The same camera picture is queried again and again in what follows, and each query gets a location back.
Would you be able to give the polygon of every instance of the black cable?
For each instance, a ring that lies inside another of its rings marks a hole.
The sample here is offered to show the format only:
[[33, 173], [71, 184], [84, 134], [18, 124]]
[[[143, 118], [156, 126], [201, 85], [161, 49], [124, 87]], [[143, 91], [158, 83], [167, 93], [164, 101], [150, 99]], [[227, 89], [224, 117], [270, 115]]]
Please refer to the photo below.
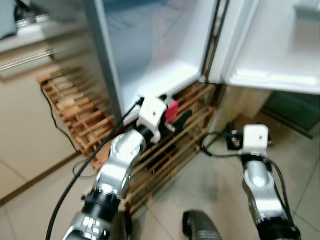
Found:
[[[79, 165], [81, 165], [82, 163], [84, 163], [85, 161], [86, 161], [86, 160], [81, 160], [81, 161], [77, 162], [77, 163], [73, 166], [73, 168], [72, 168], [73, 176], [76, 176], [76, 175], [77, 175], [77, 174], [76, 174], [76, 168], [77, 168]], [[92, 175], [89, 175], [89, 176], [80, 175], [80, 176], [79, 176], [79, 179], [92, 179], [92, 178], [94, 178], [95, 176], [97, 176], [97, 173], [92, 174]]]
[[203, 153], [205, 153], [207, 156], [212, 157], [212, 158], [232, 158], [232, 157], [241, 157], [241, 156], [260, 157], [260, 158], [263, 159], [264, 163], [270, 164], [276, 170], [276, 172], [277, 172], [277, 174], [278, 174], [278, 176], [280, 178], [284, 202], [283, 202], [283, 200], [282, 200], [280, 195], [278, 197], [279, 197], [279, 199], [281, 201], [281, 204], [284, 207], [284, 211], [285, 211], [289, 221], [292, 224], [294, 224], [293, 217], [292, 217], [291, 210], [290, 210], [290, 204], [289, 204], [289, 200], [288, 200], [288, 195], [287, 195], [286, 183], [285, 183], [285, 180], [284, 180], [284, 176], [283, 176], [280, 168], [278, 167], [278, 165], [274, 161], [272, 161], [271, 159], [267, 158], [266, 156], [259, 155], [259, 154], [252, 154], [252, 153], [247, 153], [247, 152], [239, 152], [239, 153], [235, 153], [235, 154], [217, 155], [217, 154], [214, 154], [212, 152], [209, 152], [208, 151], [208, 147], [204, 146], [204, 141], [208, 136], [211, 136], [211, 135], [218, 135], [218, 136], [223, 135], [225, 137], [234, 138], [234, 137], [236, 137], [237, 134], [232, 134], [232, 133], [227, 133], [227, 132], [224, 132], [224, 133], [221, 133], [221, 132], [209, 132], [209, 133], [207, 133], [202, 138], [201, 145], [200, 145], [201, 151]]
[[48, 103], [48, 105], [49, 105], [51, 117], [52, 117], [53, 122], [54, 122], [54, 126], [55, 126], [56, 129], [58, 129], [63, 135], [65, 135], [65, 136], [69, 139], [69, 141], [70, 141], [73, 149], [78, 153], [79, 151], [77, 150], [76, 146], [74, 145], [74, 143], [73, 143], [73, 141], [71, 140], [71, 138], [69, 137], [69, 135], [68, 135], [65, 131], [63, 131], [60, 127], [58, 127], [57, 120], [56, 120], [56, 118], [55, 118], [55, 116], [54, 116], [54, 110], [53, 110], [53, 108], [52, 108], [52, 105], [51, 105], [51, 103], [50, 103], [50, 100], [48, 99], [48, 97], [47, 97], [47, 95], [45, 94], [45, 91], [44, 91], [44, 89], [43, 89], [43, 85], [44, 85], [44, 84], [46, 84], [46, 82], [43, 82], [43, 83], [40, 85], [40, 90], [41, 90], [42, 95], [44, 96], [45, 100], [47, 101], [47, 103]]
[[63, 192], [62, 196], [59, 199], [59, 202], [57, 203], [57, 205], [55, 206], [55, 209], [52, 213], [51, 219], [50, 219], [50, 223], [46, 232], [46, 237], [45, 240], [50, 240], [51, 238], [51, 234], [52, 234], [52, 230], [54, 228], [54, 224], [55, 224], [55, 220], [57, 218], [59, 209], [61, 208], [62, 203], [64, 202], [66, 196], [68, 195], [68, 193], [70, 192], [71, 188], [73, 187], [73, 185], [75, 184], [75, 182], [77, 181], [77, 179], [80, 177], [81, 173], [85, 170], [85, 168], [90, 164], [90, 162], [95, 158], [95, 156], [97, 155], [97, 153], [102, 149], [102, 147], [111, 140], [112, 136], [115, 134], [115, 132], [118, 130], [118, 128], [120, 128], [120, 126], [123, 124], [124, 119], [131, 113], [131, 111], [135, 108], [136, 105], [141, 105], [143, 101], [143, 98], [141, 98], [139, 101], [137, 101], [131, 108], [130, 110], [121, 118], [120, 121], [118, 121], [116, 123], [116, 125], [114, 126], [114, 128], [112, 129], [111, 133], [102, 141], [102, 143], [97, 147], [97, 149], [91, 154], [91, 156], [84, 162], [84, 164], [82, 165], [82, 167], [80, 168], [80, 170], [78, 171], [78, 173], [74, 176], [74, 178], [72, 179], [72, 181], [69, 183], [69, 185], [67, 186], [67, 188], [65, 189], [65, 191]]

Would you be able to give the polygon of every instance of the drawer handle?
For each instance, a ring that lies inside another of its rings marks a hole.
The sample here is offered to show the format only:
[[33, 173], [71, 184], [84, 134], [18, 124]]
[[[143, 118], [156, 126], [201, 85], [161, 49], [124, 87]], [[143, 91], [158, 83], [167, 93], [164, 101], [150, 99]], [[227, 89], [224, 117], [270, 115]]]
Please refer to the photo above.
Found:
[[38, 60], [38, 59], [43, 59], [45, 57], [50, 57], [51, 59], [54, 59], [54, 54], [59, 53], [61, 51], [62, 51], [61, 49], [48, 50], [48, 51], [45, 51], [43, 53], [39, 53], [37, 55], [30, 56], [30, 57], [27, 57], [27, 58], [22, 59], [22, 60], [9, 63], [7, 65], [0, 66], [0, 73], [5, 71], [5, 70], [12, 69], [12, 68], [18, 67], [20, 65], [33, 62], [33, 61]]

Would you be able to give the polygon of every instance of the tile floor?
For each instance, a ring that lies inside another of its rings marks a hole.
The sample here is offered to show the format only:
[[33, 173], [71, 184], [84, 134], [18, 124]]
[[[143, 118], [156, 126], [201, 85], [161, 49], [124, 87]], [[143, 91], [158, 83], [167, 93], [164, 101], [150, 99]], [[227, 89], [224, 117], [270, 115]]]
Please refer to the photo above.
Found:
[[[294, 221], [303, 240], [320, 239], [320, 141], [310, 140], [264, 115], [258, 120], [271, 132], [269, 156], [283, 171]], [[210, 148], [226, 153], [224, 140]], [[72, 178], [75, 159], [0, 208], [1, 240], [43, 240], [52, 211]], [[242, 189], [242, 167], [235, 159], [209, 159], [202, 153], [167, 183], [134, 216], [134, 240], [182, 240], [183, 212], [205, 211], [224, 240], [258, 240]], [[53, 240], [59, 240], [76, 211], [80, 197], [94, 179], [79, 180], [57, 217]]]

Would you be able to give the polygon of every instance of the red object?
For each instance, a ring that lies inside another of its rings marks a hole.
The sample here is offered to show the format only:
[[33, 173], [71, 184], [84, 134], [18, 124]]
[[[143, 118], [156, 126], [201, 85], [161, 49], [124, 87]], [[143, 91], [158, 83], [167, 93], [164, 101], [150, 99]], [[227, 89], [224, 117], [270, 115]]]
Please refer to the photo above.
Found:
[[179, 112], [179, 103], [175, 101], [174, 103], [168, 106], [168, 109], [165, 113], [166, 123], [169, 124], [173, 120], [175, 120], [176, 117], [178, 116], [178, 112]]

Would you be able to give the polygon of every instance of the refrigerator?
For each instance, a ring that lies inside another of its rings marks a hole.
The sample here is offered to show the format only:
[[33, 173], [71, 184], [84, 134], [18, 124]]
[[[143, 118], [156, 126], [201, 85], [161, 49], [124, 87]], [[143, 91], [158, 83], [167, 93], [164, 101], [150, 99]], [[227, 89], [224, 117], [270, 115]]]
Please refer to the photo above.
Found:
[[[139, 97], [197, 81], [320, 94], [320, 0], [31, 3], [55, 22], [43, 28], [53, 59], [84, 68], [116, 120]], [[63, 34], [51, 36], [57, 29]]]

